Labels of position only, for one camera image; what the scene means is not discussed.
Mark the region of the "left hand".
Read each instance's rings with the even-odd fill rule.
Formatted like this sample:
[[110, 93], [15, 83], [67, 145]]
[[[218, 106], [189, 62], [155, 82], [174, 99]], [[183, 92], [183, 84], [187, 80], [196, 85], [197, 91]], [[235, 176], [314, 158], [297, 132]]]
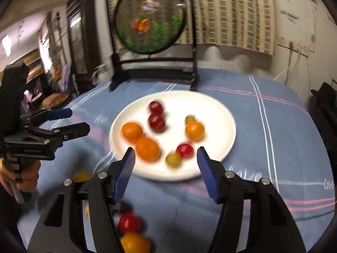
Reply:
[[[41, 167], [41, 162], [39, 160], [34, 161], [32, 164], [27, 166], [21, 172], [21, 179], [17, 181], [17, 189], [23, 192], [31, 192], [35, 189], [39, 178], [39, 169]], [[15, 180], [15, 172], [4, 162], [1, 156], [1, 185], [4, 189], [11, 195], [14, 196], [13, 189], [9, 184], [10, 180]]]

